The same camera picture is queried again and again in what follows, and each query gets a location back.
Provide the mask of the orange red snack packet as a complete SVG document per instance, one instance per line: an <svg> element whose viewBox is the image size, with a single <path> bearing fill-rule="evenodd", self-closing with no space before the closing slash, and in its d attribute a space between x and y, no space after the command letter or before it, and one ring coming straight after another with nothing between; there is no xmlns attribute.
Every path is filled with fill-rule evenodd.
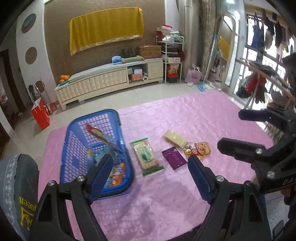
<svg viewBox="0 0 296 241"><path fill-rule="evenodd" d="M211 154L211 148L207 142L188 142L184 147L184 154L187 158L191 155L203 158Z"/></svg>

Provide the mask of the clear soda cracker packet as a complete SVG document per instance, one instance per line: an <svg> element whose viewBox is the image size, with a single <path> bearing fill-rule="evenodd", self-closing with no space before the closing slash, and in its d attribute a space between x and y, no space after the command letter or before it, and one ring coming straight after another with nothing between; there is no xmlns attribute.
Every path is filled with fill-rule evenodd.
<svg viewBox="0 0 296 241"><path fill-rule="evenodd" d="M182 137L181 135L179 135L178 133L172 130L167 131L164 135L164 138L170 143L180 148L184 148L188 143L188 141L184 137Z"/></svg>

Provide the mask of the purple snack packet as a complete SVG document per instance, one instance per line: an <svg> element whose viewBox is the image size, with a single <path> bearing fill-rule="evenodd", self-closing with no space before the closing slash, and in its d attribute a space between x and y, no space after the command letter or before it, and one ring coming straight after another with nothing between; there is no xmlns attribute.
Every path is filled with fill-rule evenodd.
<svg viewBox="0 0 296 241"><path fill-rule="evenodd" d="M162 155L165 157L166 161L170 164L173 170L187 164L187 161L180 154L176 147L168 148L162 151Z"/></svg>

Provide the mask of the green cracker packet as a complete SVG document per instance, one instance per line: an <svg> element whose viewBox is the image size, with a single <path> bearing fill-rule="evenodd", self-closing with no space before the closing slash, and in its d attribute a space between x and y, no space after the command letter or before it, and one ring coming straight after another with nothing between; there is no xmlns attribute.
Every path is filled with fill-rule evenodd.
<svg viewBox="0 0 296 241"><path fill-rule="evenodd" d="M156 158L148 138L136 140L130 145L133 147L144 177L164 169Z"/></svg>

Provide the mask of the clothes drying rack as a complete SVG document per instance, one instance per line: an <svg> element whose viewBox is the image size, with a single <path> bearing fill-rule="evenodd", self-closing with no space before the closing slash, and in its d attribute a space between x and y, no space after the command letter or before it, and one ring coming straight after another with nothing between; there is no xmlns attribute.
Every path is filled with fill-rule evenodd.
<svg viewBox="0 0 296 241"><path fill-rule="evenodd" d="M293 104L295 104L295 97L291 94L291 87L279 76L276 77L275 75L268 75L265 72L261 71L262 67L260 69L256 68L254 65L252 65L252 61L247 59L235 59L235 61L241 65L244 65L247 67L250 71L257 73L257 78L260 79L260 77L265 78L266 80L270 81L273 85L275 85L277 88L279 88L285 96L288 97L288 102L285 105L285 108L287 108L292 101ZM257 93L258 89L258 83L255 85L254 93L251 94L251 97L248 99L247 103L245 104L243 109L252 109L253 103L255 101L255 94Z"/></svg>

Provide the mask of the blue cartoon snack bag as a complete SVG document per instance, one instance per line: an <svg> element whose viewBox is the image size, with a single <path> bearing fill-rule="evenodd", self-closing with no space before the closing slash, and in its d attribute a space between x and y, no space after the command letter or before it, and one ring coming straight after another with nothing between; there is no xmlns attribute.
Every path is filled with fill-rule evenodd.
<svg viewBox="0 0 296 241"><path fill-rule="evenodd" d="M126 170L124 156L112 149L105 149L88 162L87 185L94 190L115 188L124 181Z"/></svg>

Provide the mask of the blue plastic basket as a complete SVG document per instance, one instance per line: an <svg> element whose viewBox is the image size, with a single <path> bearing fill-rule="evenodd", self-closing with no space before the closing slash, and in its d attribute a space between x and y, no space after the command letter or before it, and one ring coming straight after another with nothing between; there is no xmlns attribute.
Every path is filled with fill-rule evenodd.
<svg viewBox="0 0 296 241"><path fill-rule="evenodd" d="M114 109L97 111L70 122L62 150L60 183L72 182L79 175L85 176L90 169L90 158L92 157L97 163L98 158L102 157L106 150L107 145L88 132L86 125L102 131L121 149L121 153L117 153L113 161L113 171L119 171L118 165L125 163L121 182L111 187L112 177L109 177L100 198L130 193L134 180L134 169L123 139L120 118Z"/></svg>

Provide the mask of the pink tablecloth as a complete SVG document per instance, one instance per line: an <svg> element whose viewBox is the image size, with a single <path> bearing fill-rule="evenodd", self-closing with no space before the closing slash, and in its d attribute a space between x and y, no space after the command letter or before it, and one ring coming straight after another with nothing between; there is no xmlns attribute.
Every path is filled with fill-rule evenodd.
<svg viewBox="0 0 296 241"><path fill-rule="evenodd" d="M127 154L116 158L104 192L126 188L121 195L92 204L108 240L169 240L183 235L205 218L209 205L191 177L187 162L197 154L203 164L228 181L243 183L255 173L249 164L221 154L217 142L234 138L271 147L271 138L238 117L239 107L218 91L192 93L128 108L103 100L89 103L85 113L69 109L58 115L62 128L50 132L43 154L39 192L50 180L70 182L88 171L106 151L90 129L124 143Z"/></svg>

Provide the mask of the red green snack packet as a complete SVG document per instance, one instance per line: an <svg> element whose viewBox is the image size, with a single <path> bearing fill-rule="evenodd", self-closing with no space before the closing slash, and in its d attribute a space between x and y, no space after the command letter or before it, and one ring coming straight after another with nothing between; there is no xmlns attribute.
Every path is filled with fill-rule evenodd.
<svg viewBox="0 0 296 241"><path fill-rule="evenodd" d="M86 130L104 144L111 146L117 151L120 151L120 147L117 145L117 141L114 138L104 134L100 129L87 124Z"/></svg>

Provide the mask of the red paper bag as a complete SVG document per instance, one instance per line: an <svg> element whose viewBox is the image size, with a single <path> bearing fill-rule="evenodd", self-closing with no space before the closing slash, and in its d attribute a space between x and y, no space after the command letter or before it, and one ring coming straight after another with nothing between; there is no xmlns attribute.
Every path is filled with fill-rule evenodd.
<svg viewBox="0 0 296 241"><path fill-rule="evenodd" d="M43 99L39 98L34 102L31 114L42 131L50 125L49 112L43 102Z"/></svg>

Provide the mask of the white metal shelf rack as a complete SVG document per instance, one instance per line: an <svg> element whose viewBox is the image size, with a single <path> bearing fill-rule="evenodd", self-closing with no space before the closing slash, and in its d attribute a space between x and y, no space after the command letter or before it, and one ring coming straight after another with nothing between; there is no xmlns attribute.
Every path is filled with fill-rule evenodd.
<svg viewBox="0 0 296 241"><path fill-rule="evenodd" d="M178 30L174 31L172 26L161 25L156 28L156 44L161 48L164 82L180 82L185 61L185 37Z"/></svg>

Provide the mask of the brown cardboard box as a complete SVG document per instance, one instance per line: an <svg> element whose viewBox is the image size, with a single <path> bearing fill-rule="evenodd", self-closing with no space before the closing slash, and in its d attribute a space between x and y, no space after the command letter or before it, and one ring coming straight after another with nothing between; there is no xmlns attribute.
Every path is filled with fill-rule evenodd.
<svg viewBox="0 0 296 241"><path fill-rule="evenodd" d="M145 45L139 46L138 52L144 59L154 59L162 56L161 49L162 47L159 45Z"/></svg>

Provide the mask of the green folded cloth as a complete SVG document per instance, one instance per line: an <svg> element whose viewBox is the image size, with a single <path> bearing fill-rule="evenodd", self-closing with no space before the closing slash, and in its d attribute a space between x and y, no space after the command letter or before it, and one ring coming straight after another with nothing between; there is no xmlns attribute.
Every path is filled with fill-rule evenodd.
<svg viewBox="0 0 296 241"><path fill-rule="evenodd" d="M133 57L121 58L122 63L130 63L130 62L136 62L136 61L144 61L144 57L140 55L136 55Z"/></svg>

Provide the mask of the blue tissue pack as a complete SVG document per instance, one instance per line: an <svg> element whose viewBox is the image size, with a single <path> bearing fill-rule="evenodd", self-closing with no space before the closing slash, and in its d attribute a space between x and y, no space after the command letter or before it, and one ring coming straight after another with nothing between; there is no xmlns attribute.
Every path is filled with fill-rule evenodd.
<svg viewBox="0 0 296 241"><path fill-rule="evenodd" d="M113 57L111 58L112 64L118 64L118 63L121 63L121 59L122 59L121 56L113 56Z"/></svg>

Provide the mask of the yellow wall cloth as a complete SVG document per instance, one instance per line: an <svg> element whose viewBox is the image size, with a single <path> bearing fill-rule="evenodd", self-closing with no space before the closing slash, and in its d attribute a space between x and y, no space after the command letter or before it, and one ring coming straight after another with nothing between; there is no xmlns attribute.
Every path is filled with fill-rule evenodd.
<svg viewBox="0 0 296 241"><path fill-rule="evenodd" d="M139 7L122 7L94 11L69 22L70 55L115 43L142 38L144 18Z"/></svg>

